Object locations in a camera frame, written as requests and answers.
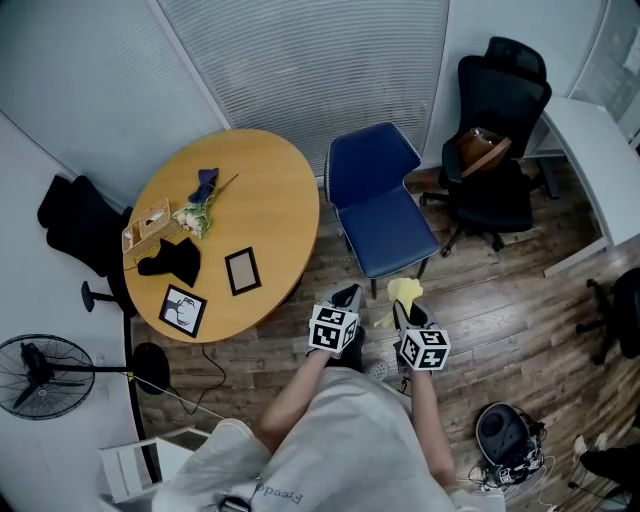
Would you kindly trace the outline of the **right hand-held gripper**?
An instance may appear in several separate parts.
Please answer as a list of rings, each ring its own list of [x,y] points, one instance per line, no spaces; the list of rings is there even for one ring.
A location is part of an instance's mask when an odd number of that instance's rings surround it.
[[[440,371],[451,350],[448,332],[441,328],[432,311],[414,301],[409,309],[396,300],[393,319],[398,335],[394,344],[398,372]]]

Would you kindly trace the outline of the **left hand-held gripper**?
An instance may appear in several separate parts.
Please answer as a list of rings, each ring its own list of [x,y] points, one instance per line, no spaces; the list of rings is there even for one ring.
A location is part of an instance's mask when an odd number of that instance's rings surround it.
[[[362,287],[354,283],[335,287],[313,306],[309,320],[308,346],[339,359],[356,338],[360,326]]]

